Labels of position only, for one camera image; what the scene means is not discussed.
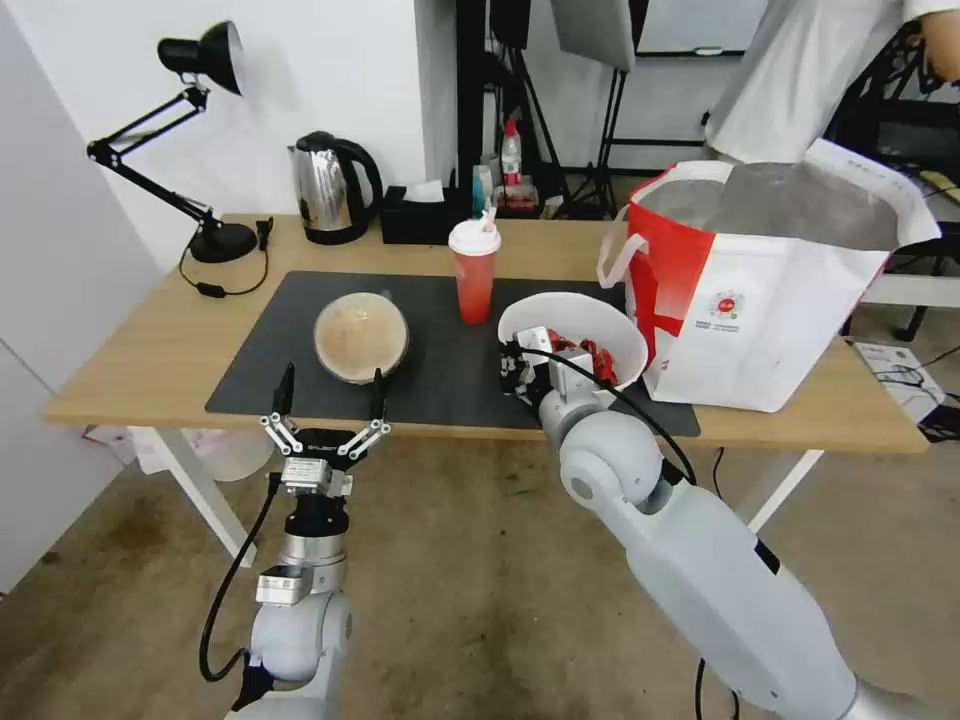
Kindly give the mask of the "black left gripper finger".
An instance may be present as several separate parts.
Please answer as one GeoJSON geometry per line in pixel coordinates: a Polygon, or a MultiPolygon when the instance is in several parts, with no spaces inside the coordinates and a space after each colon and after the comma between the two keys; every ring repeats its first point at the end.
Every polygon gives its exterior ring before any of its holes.
{"type": "Polygon", "coordinates": [[[381,368],[375,369],[371,386],[373,392],[370,403],[371,419],[365,427],[338,447],[339,457],[360,460],[362,455],[392,432],[392,426],[385,419],[386,381],[381,368]]]}
{"type": "Polygon", "coordinates": [[[299,428],[291,418],[295,389],[295,366],[288,364],[273,392],[272,410],[260,417],[263,431],[284,456],[299,453],[299,428]]]}

